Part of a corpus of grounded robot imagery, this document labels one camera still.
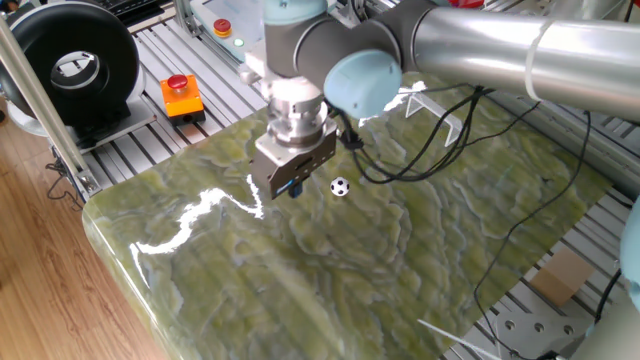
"white cable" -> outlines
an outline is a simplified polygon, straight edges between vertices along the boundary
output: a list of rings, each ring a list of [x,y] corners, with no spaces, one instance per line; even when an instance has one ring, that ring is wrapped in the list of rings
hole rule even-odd
[[[461,343],[462,345],[464,345],[464,346],[466,346],[466,347],[468,347],[468,348],[471,348],[472,350],[477,351],[477,352],[479,352],[479,353],[481,353],[481,354],[483,354],[483,355],[485,355],[485,356],[487,356],[487,357],[489,357],[489,358],[491,358],[491,359],[493,359],[493,360],[502,360],[502,359],[500,359],[499,357],[497,357],[497,356],[495,356],[495,355],[493,355],[493,354],[491,354],[491,353],[489,353],[489,352],[487,352],[487,351],[484,351],[484,350],[480,349],[479,347],[477,347],[477,346],[475,346],[475,345],[473,345],[473,344],[470,344],[470,343],[468,343],[468,342],[467,342],[467,341],[465,341],[465,340],[460,339],[459,337],[456,337],[456,336],[454,336],[454,335],[451,335],[451,334],[449,334],[448,332],[446,332],[446,331],[444,331],[444,330],[442,330],[442,329],[439,329],[439,328],[437,328],[437,327],[435,327],[435,326],[433,326],[433,325],[429,324],[428,322],[426,322],[426,321],[424,321],[424,320],[420,320],[420,319],[418,319],[418,322],[419,322],[420,324],[422,324],[422,325],[424,325],[424,326],[428,327],[429,329],[431,329],[431,330],[433,330],[433,331],[435,331],[435,332],[439,333],[440,335],[446,336],[446,337],[448,337],[448,338],[449,338],[449,339],[451,339],[451,340],[457,341],[457,342]]]
[[[542,41],[542,37],[554,22],[554,19],[550,19],[549,21],[544,23],[544,25],[542,25],[542,27],[540,28],[540,34],[538,34],[538,37],[533,40],[531,46],[529,47],[529,50],[527,51],[527,59],[524,69],[524,86],[527,89],[527,94],[529,95],[529,97],[535,101],[542,101],[542,99],[538,97],[538,95],[536,94],[536,90],[533,88],[533,60],[535,59],[536,51],[538,50],[538,45],[540,45],[540,42]]]

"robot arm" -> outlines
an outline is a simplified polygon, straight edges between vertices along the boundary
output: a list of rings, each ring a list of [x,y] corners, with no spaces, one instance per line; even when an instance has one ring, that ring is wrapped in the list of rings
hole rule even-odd
[[[383,112],[402,73],[550,100],[640,122],[640,27],[437,7],[404,0],[348,28],[326,0],[266,0],[261,66],[267,134],[252,163],[273,198],[297,196],[335,150],[322,99],[354,118]]]
[[[638,26],[404,0],[348,29],[324,5],[266,2],[267,64],[281,76],[308,79],[356,118],[382,111],[396,95],[400,70],[640,120]]]

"metal arm tube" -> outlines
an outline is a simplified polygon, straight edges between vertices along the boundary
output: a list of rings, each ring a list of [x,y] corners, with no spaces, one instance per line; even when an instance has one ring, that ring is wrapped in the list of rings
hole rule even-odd
[[[437,8],[421,22],[422,72],[640,123],[640,27]]]
[[[0,18],[0,61],[40,120],[62,160],[69,165],[71,174],[77,177],[79,172],[88,170],[80,151],[66,131],[60,115],[13,37],[7,22],[2,18]]]

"wooden floor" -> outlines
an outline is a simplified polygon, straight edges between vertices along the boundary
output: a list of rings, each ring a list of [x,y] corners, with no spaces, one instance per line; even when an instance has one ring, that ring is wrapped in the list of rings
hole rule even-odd
[[[87,241],[51,201],[47,141],[0,123],[0,359],[164,359]],[[54,195],[71,186],[63,181]]]

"orange button housing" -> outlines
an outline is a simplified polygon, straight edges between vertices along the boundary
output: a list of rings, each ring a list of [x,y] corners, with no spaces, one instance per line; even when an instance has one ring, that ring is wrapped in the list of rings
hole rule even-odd
[[[204,110],[200,91],[194,75],[187,75],[187,86],[184,91],[177,92],[169,87],[168,80],[160,81],[164,106],[170,117]]]

